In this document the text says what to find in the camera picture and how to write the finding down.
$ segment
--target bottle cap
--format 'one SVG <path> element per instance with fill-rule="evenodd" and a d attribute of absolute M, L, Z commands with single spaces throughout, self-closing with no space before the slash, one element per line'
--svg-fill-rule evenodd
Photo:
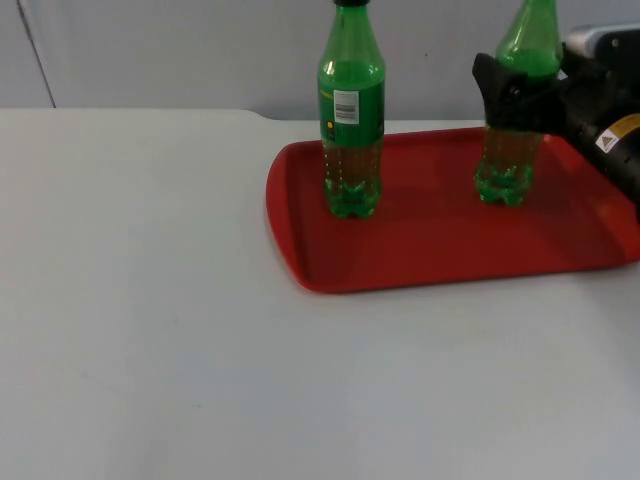
<path fill-rule="evenodd" d="M 369 0 L 333 0 L 339 7 L 362 7 L 369 3 Z"/>

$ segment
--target red tray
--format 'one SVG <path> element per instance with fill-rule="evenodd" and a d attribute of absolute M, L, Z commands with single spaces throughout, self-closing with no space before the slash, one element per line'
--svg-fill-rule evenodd
<path fill-rule="evenodd" d="M 320 142 L 285 147 L 267 181 L 271 229 L 296 279 L 345 293 L 617 267 L 640 260 L 633 206 L 558 138 L 520 208 L 486 205 L 473 174 L 483 129 L 389 135 L 368 220 L 324 203 Z"/>

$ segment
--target table surface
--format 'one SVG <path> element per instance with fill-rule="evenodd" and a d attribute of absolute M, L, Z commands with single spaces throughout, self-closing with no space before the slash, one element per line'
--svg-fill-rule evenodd
<path fill-rule="evenodd" d="M 640 268 L 304 291 L 264 187 L 317 133 L 0 112 L 0 477 L 636 480 Z"/>

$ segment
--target bottle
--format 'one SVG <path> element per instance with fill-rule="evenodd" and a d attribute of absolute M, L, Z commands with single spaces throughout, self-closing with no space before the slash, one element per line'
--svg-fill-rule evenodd
<path fill-rule="evenodd" d="M 562 44 L 555 0 L 525 0 L 496 52 L 502 65 L 527 73 L 530 82 L 558 75 Z M 476 190 L 487 203 L 518 206 L 533 183 L 534 162 L 542 135 L 487 127 L 484 153 L 475 176 Z"/>
<path fill-rule="evenodd" d="M 369 23 L 369 0 L 334 3 L 318 71 L 324 190 L 334 215 L 367 218 L 382 191 L 386 67 Z"/>

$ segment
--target gray wall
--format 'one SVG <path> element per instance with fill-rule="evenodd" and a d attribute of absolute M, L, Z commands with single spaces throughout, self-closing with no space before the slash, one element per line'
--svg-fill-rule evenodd
<path fill-rule="evenodd" d="M 330 0 L 24 0 L 59 106 L 248 108 L 314 118 Z M 558 0 L 564 30 L 638 0 Z M 473 57 L 520 0 L 373 0 L 390 118 L 479 118 Z"/>
<path fill-rule="evenodd" d="M 0 107 L 50 105 L 17 4 L 0 0 Z"/>

